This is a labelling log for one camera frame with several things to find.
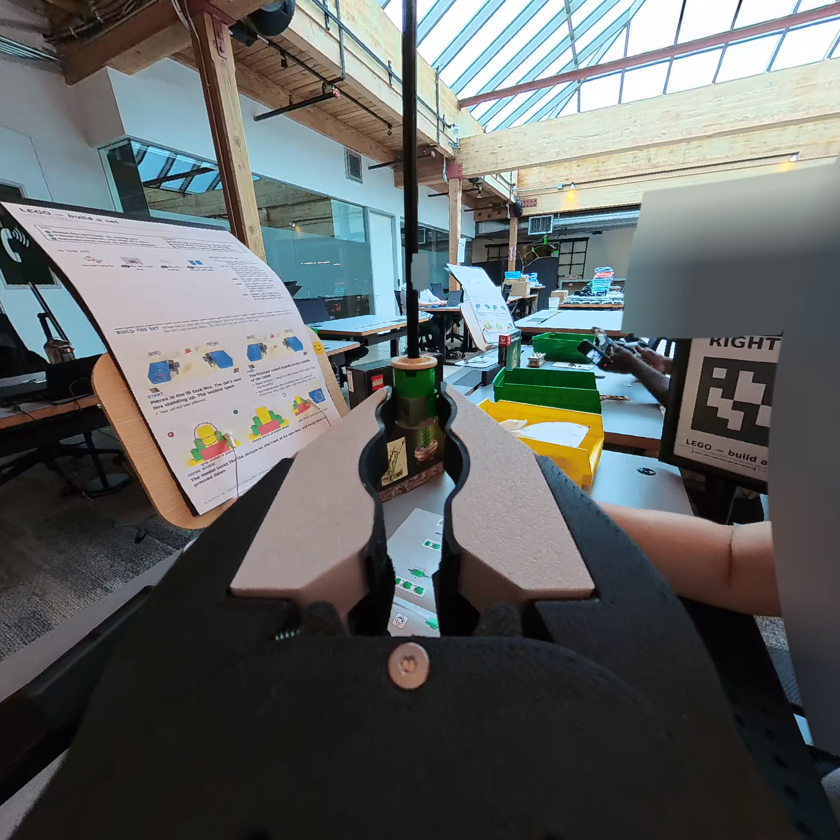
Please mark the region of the black framed marker sign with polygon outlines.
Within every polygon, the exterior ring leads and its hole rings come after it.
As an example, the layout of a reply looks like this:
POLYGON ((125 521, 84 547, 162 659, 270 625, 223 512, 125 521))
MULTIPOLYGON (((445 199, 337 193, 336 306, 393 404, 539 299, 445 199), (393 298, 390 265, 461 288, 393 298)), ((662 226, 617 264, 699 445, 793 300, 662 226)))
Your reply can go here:
POLYGON ((659 460, 766 493, 781 344, 780 335, 678 340, 659 460))

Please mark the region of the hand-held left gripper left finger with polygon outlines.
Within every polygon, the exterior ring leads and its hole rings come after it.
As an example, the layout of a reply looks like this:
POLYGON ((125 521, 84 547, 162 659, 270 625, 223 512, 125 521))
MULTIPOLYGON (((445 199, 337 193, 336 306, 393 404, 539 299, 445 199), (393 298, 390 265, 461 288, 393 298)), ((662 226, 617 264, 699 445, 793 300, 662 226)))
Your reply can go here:
POLYGON ((395 575, 375 488, 386 467, 383 388, 301 449, 230 584, 233 595, 332 604, 384 634, 395 575))

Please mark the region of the background document stand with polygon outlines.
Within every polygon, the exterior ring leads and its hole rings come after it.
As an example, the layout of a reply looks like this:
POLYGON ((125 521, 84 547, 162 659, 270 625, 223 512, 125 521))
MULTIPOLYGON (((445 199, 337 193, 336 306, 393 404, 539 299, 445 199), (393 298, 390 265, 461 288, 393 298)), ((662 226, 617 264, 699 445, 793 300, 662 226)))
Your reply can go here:
POLYGON ((446 267, 464 292, 460 310, 476 347, 482 351, 496 348, 500 335, 515 329, 499 287, 481 267, 452 264, 446 267))

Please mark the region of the thin black axle rod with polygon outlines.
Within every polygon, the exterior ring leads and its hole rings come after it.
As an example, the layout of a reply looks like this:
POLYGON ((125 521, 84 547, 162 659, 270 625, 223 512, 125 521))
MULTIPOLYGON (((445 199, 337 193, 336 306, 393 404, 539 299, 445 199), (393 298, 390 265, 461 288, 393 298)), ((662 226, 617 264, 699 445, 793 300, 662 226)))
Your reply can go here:
POLYGON ((419 356, 418 292, 413 285, 417 253, 417 2, 402 6, 402 168, 406 283, 406 356, 419 356))

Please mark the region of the green bamboo stalk segment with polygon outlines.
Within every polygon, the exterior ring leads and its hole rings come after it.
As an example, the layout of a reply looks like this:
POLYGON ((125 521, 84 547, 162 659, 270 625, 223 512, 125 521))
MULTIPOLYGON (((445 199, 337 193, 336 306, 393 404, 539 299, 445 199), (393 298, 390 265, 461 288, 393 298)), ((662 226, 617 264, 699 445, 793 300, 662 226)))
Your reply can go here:
POLYGON ((431 460, 440 449, 435 357, 419 355, 392 359, 395 429, 406 437, 415 460, 431 460))

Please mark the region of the green plastic bin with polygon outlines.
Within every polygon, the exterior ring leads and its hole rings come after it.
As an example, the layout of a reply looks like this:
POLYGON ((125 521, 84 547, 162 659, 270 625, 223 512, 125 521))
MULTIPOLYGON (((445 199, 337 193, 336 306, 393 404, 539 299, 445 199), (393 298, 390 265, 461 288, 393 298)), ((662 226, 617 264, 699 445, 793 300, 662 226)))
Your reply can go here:
POLYGON ((568 371, 551 367, 502 369, 492 385, 496 402, 602 413, 601 395, 591 371, 568 371))
POLYGON ((562 364, 591 364, 577 351, 583 340, 592 340, 593 336, 608 338, 602 332, 544 332, 532 339, 532 353, 545 354, 545 361, 562 364))

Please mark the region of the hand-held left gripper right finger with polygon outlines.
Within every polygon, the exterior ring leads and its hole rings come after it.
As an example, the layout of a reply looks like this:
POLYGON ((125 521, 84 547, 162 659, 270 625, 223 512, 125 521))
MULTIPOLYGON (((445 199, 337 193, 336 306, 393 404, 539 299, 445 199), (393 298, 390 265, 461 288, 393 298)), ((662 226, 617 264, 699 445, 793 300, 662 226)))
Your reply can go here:
POLYGON ((434 576, 441 634, 472 634, 495 604, 575 601, 595 593, 539 458, 458 392, 440 387, 445 470, 442 559, 434 576))

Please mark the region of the black bamboo toy set box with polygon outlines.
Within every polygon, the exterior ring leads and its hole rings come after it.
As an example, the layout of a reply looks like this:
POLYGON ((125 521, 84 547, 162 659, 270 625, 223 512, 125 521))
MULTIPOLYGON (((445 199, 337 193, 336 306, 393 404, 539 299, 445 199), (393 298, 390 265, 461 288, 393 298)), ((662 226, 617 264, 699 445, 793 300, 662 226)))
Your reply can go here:
MULTIPOLYGON (((385 387, 391 387, 396 392, 395 373, 391 360, 373 360, 348 367, 350 407, 355 408, 385 387)), ((416 387, 412 386, 411 407, 405 416, 408 425, 400 420, 401 409, 393 418, 385 420, 386 466, 377 483, 381 501, 389 501, 419 487, 444 470, 445 433, 436 411, 420 418, 418 396, 416 387)))

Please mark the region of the yellow plastic bin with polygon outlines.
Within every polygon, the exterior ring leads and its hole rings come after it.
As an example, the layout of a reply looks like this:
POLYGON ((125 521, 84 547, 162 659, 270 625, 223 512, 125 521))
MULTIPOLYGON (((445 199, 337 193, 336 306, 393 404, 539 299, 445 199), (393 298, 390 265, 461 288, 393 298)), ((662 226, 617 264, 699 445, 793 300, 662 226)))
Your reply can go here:
POLYGON ((588 426, 591 430, 579 448, 527 443, 518 439, 529 446, 536 455, 550 458, 567 477, 570 477, 582 489, 592 486, 604 445, 604 429, 600 414, 517 402, 492 402, 490 399, 486 399, 478 405, 497 422, 512 418, 524 420, 528 423, 571 422, 588 426))

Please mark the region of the another person's forearm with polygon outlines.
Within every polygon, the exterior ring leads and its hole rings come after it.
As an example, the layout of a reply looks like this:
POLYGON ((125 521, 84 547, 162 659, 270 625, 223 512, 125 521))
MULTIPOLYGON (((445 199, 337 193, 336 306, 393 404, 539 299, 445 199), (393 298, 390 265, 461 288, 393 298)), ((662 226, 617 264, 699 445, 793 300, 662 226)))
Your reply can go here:
POLYGON ((673 361, 640 344, 633 347, 614 343, 608 365, 614 372, 635 377, 654 399, 669 405, 669 376, 673 361))

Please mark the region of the person's right forearm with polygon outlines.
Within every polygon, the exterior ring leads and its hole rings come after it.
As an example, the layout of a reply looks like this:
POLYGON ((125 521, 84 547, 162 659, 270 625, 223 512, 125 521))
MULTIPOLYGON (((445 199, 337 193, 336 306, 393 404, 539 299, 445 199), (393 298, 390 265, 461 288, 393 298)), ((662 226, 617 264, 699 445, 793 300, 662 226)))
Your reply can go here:
POLYGON ((675 593, 754 616, 782 616, 768 521, 726 526, 672 512, 601 503, 675 593))

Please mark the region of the open instruction booklet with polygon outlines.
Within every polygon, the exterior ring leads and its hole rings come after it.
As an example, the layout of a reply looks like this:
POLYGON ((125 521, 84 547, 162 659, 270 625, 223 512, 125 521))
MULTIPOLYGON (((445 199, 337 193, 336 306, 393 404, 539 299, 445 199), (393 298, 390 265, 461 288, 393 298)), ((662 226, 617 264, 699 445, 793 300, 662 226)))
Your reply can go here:
POLYGON ((433 575, 442 559, 444 519, 415 509, 388 539, 395 591, 388 632, 439 637, 433 575))

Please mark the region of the document stand with instruction sheet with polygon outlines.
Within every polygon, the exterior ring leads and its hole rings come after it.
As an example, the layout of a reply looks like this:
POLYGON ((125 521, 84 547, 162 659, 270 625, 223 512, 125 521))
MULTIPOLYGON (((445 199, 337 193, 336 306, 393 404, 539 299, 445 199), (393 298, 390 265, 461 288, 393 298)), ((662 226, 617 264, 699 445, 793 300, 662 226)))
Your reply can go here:
POLYGON ((188 509, 251 488, 346 413, 289 290, 220 227, 2 203, 108 348, 188 509))

